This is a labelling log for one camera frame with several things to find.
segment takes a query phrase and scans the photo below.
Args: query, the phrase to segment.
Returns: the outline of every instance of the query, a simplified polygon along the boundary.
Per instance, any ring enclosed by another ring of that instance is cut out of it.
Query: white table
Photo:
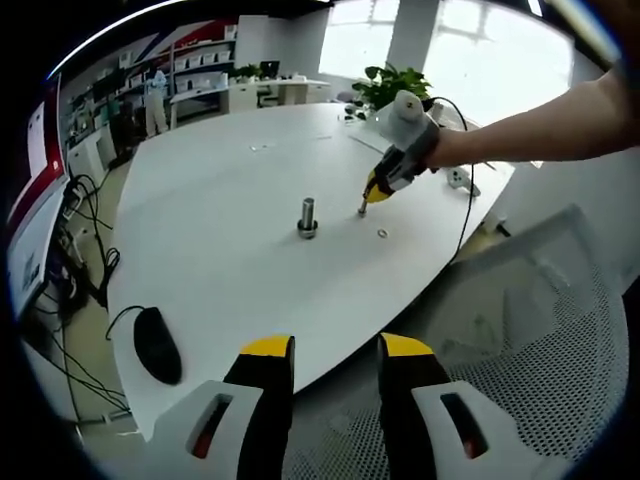
[[[237,84],[229,85],[227,87],[222,87],[222,88],[207,88],[207,89],[196,88],[186,92],[178,93],[174,95],[171,101],[169,102],[171,104],[171,122],[170,122],[171,130],[175,129],[176,126],[178,125],[178,105],[181,102],[184,102],[186,100],[192,100],[194,98],[198,98],[203,95],[211,95],[213,93],[226,93],[230,89],[242,88],[242,87],[246,87],[247,85],[253,85],[255,87],[283,87],[285,89],[301,88],[305,90],[305,92],[303,93],[306,94],[306,89],[308,87],[330,86],[330,83],[322,82],[320,80],[274,79],[274,80],[261,80],[259,82],[254,82],[254,83],[237,83]]]
[[[224,115],[139,147],[113,236],[122,260],[109,285],[110,317],[129,305],[157,306],[184,367],[178,386],[159,383],[133,347],[136,313],[113,329],[122,385],[146,438],[159,414],[205,380],[222,379],[261,337],[295,335],[299,391],[382,330],[455,253],[468,195],[452,190],[443,171],[356,215],[381,158],[375,147],[388,143],[362,124],[345,125],[342,112],[310,104]],[[496,167],[476,168],[482,195],[465,240],[513,172]],[[296,232],[305,197],[316,199],[313,240]]]

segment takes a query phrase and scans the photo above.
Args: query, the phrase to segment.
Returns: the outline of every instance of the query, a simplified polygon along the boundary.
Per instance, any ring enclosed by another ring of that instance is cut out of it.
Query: metal bolt
[[[302,218],[298,220],[298,235],[304,239],[310,239],[316,236],[318,222],[313,219],[313,207],[315,201],[313,198],[305,198],[302,201]]]
[[[305,198],[302,201],[302,228],[309,230],[313,227],[313,198]]]
[[[366,198],[362,200],[362,205],[360,205],[360,208],[358,209],[358,215],[360,215],[362,218],[367,216],[367,199]]]

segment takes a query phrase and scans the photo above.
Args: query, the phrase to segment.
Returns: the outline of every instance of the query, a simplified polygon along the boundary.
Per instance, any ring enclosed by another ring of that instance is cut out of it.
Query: floor
[[[118,202],[130,166],[131,163],[128,163],[111,171],[98,194],[98,217],[110,226],[114,224]],[[86,201],[80,211],[86,215],[89,214]],[[83,237],[79,247],[94,275],[94,281],[98,281],[102,276],[102,270],[97,243],[92,235],[93,227],[91,222],[76,215],[70,221],[69,229],[72,233],[82,229],[86,229],[89,232]],[[104,241],[105,248],[108,248],[111,241],[111,231],[100,225],[99,233]],[[480,228],[463,246],[458,258],[468,258],[499,243],[502,239],[503,237],[500,234],[495,232],[488,233]],[[107,388],[121,392],[122,386],[118,377],[112,348],[104,336],[107,326],[108,316],[106,310],[95,303],[93,299],[90,299],[88,305],[76,313],[70,325],[65,329],[65,348],[82,363],[87,371],[100,379]],[[69,365],[69,370],[74,375],[82,378],[86,377],[74,364]],[[116,411],[113,405],[79,384],[72,384],[72,394],[78,416],[83,420],[99,421],[104,414]],[[108,462],[116,457],[139,452],[144,445],[144,441],[142,436],[136,432],[135,422],[130,416],[113,421],[108,425],[95,423],[79,429],[81,441],[87,452],[96,460],[102,462]]]

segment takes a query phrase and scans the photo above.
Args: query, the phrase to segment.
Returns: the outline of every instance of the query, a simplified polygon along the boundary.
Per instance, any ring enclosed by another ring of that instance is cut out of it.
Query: cable
[[[33,308],[35,308],[40,313],[44,313],[44,314],[47,314],[47,315],[58,315],[60,313],[60,310],[55,310],[53,312],[50,312],[49,310],[45,310],[44,308],[40,308],[40,307],[37,307],[37,306],[34,306]]]
[[[80,275],[85,282],[87,282],[86,287],[88,288],[89,293],[97,300],[97,302],[102,307],[107,308],[107,286],[109,285],[109,281],[111,279],[111,276],[113,275],[113,272],[120,262],[120,252],[114,247],[111,247],[108,250],[105,249],[104,242],[102,241],[102,236],[100,235],[100,231],[98,229],[98,223],[101,223],[109,229],[113,229],[113,227],[98,218],[98,212],[100,208],[98,192],[100,188],[96,186],[95,182],[90,176],[84,174],[75,176],[73,178],[73,181],[69,184],[68,188],[79,188],[84,191],[85,198],[89,206],[90,216],[86,216],[84,213],[77,210],[76,213],[79,213],[80,216],[88,218],[92,221],[93,228],[95,230],[96,242],[98,244],[98,250],[100,252],[100,259],[103,266],[102,281],[100,282],[100,285],[98,287],[95,287],[89,278],[85,278],[86,275],[83,274],[83,272],[78,271],[76,273]],[[72,266],[70,265],[67,265],[67,268],[73,270]]]
[[[82,213],[80,210],[76,210],[75,213],[77,213],[78,215],[80,215],[82,218],[86,218],[87,220],[93,220],[93,218],[91,218],[88,215],[85,215],[84,213]],[[99,218],[96,219],[96,221],[102,225],[105,228],[108,228],[109,230],[113,230],[113,227],[111,225],[109,225],[108,223],[103,222],[102,220],[100,220]]]
[[[66,370],[64,370],[63,368],[61,368],[60,366],[56,365],[54,362],[49,362],[51,365],[53,365],[57,370],[59,370],[60,372],[62,372],[66,377],[75,380],[76,382],[78,382],[80,385],[84,386],[87,390],[90,390],[91,392],[95,393],[96,395],[98,395],[99,397],[101,397],[103,400],[105,400],[106,402],[110,403],[111,405],[113,405],[114,407],[116,407],[119,411],[122,412],[130,412],[129,408],[127,406],[125,406],[124,404],[121,403],[116,403],[114,402],[111,398],[104,396],[101,392],[100,389],[98,387],[96,387],[95,385],[92,385],[89,382],[85,382],[84,380],[70,374],[69,372],[67,372]]]
[[[51,295],[49,295],[47,292],[42,292],[42,294],[47,297],[49,300],[51,300],[52,302],[55,302],[56,304],[58,303],[58,300],[56,300],[55,298],[53,298]]]
[[[425,106],[425,111],[430,110],[431,106],[435,103],[436,100],[444,100],[445,102],[449,103],[455,109],[456,113],[460,117],[460,120],[462,121],[462,126],[464,127],[464,131],[465,132],[469,131],[469,128],[467,126],[467,121],[464,119],[464,116],[460,112],[460,109],[455,103],[453,103],[448,98],[445,98],[445,97],[429,98],[428,100],[425,101],[426,105],[423,103],[423,105]],[[460,239],[458,240],[458,246],[456,247],[456,252],[453,254],[453,257],[451,258],[449,263],[451,263],[456,258],[456,256],[458,256],[458,253],[460,253],[460,248],[462,248],[462,240],[464,239],[464,233],[467,230],[467,224],[469,223],[469,216],[471,215],[471,205],[473,203],[473,189],[475,186],[474,177],[475,177],[475,165],[472,163],[471,164],[471,188],[469,189],[469,205],[467,206],[467,214],[464,217],[464,224],[462,225],[462,232],[460,232]]]
[[[96,383],[100,386],[100,388],[101,388],[102,390],[104,390],[104,392],[105,392],[107,395],[109,395],[109,397],[110,397],[110,398],[112,398],[114,401],[120,401],[120,399],[115,399],[115,398],[111,397],[111,395],[110,395],[111,393],[112,393],[112,394],[114,394],[114,395],[119,395],[119,396],[121,396],[121,397],[123,397],[123,398],[126,398],[124,393],[122,393],[122,392],[118,392],[117,390],[111,390],[111,389],[109,389],[109,388],[105,387],[104,383],[102,383],[102,382],[101,382],[100,380],[98,380],[96,377],[94,377],[93,375],[91,375],[91,374],[88,372],[88,370],[87,370],[86,368],[84,368],[84,367],[82,366],[82,364],[81,364],[78,360],[76,360],[76,358],[75,358],[73,355],[71,355],[69,352],[67,352],[67,351],[64,349],[64,347],[63,347],[62,345],[60,345],[60,343],[58,342],[58,340],[56,340],[55,336],[51,335],[51,339],[53,340],[53,343],[55,343],[55,344],[56,344],[56,346],[58,347],[58,349],[59,349],[59,350],[64,354],[64,356],[65,356],[65,357],[67,357],[69,360],[71,360],[73,363],[75,363],[78,367],[80,367],[80,370],[82,370],[82,371],[85,373],[85,375],[87,375],[87,377],[89,377],[91,380],[93,380],[94,382],[96,382]]]
[[[104,334],[105,340],[111,341],[111,337],[109,336],[109,333],[111,333],[111,329],[115,326],[118,320],[120,320],[124,316],[125,313],[128,313],[134,309],[144,310],[145,308],[146,307],[143,307],[142,305],[131,305],[125,308],[124,310],[121,310],[120,313],[116,315],[116,318],[114,318],[113,321],[109,324],[109,327],[107,327],[107,331]]]

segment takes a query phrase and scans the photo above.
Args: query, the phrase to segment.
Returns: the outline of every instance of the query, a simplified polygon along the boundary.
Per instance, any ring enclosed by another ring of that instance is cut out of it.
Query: computer mouse
[[[167,324],[156,307],[145,308],[133,324],[133,345],[140,362],[158,381],[177,385],[182,360]]]

